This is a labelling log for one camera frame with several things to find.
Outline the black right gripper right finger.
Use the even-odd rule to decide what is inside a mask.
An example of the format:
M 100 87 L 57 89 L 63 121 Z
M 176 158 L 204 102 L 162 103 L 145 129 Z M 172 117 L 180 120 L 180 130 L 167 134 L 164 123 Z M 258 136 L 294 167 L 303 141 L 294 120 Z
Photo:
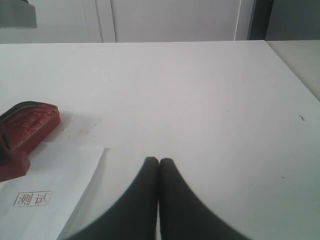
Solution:
M 210 211 L 188 186 L 174 161 L 159 163 L 159 219 L 163 240 L 246 240 Z

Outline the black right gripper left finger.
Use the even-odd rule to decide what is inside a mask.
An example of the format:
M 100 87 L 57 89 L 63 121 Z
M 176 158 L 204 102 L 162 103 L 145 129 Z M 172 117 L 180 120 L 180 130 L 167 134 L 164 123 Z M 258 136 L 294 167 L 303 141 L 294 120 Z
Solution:
M 146 157 L 122 196 L 93 223 L 69 240 L 155 240 L 159 161 Z

